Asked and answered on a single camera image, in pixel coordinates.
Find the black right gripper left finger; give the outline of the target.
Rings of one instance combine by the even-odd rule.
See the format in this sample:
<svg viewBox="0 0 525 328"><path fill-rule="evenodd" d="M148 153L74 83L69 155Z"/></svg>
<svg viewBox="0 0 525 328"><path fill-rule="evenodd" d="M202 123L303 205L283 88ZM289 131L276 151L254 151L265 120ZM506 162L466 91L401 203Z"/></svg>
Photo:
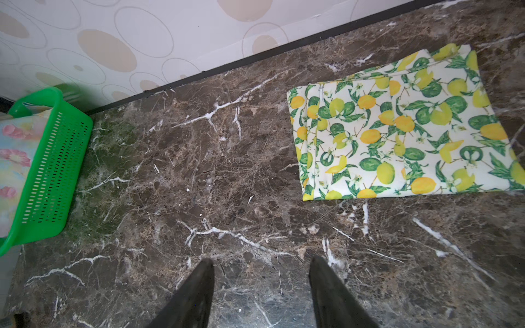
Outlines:
<svg viewBox="0 0 525 328"><path fill-rule="evenodd" d="M215 271L212 259L201 260L147 328L208 327Z"/></svg>

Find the lemon print green skirt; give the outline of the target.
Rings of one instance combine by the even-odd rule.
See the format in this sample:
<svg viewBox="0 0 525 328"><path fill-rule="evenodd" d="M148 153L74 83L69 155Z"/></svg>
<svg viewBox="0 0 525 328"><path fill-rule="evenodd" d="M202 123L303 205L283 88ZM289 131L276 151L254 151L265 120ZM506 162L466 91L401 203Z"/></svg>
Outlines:
<svg viewBox="0 0 525 328"><path fill-rule="evenodd" d="M469 45L287 93L303 199L522 191Z"/></svg>

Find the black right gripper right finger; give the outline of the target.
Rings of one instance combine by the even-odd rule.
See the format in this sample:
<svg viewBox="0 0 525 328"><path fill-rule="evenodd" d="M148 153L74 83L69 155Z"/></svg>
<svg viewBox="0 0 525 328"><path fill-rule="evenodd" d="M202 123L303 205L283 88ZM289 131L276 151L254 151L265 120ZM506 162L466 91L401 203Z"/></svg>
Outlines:
<svg viewBox="0 0 525 328"><path fill-rule="evenodd" d="M317 327L377 327L328 263L314 256L309 282Z"/></svg>

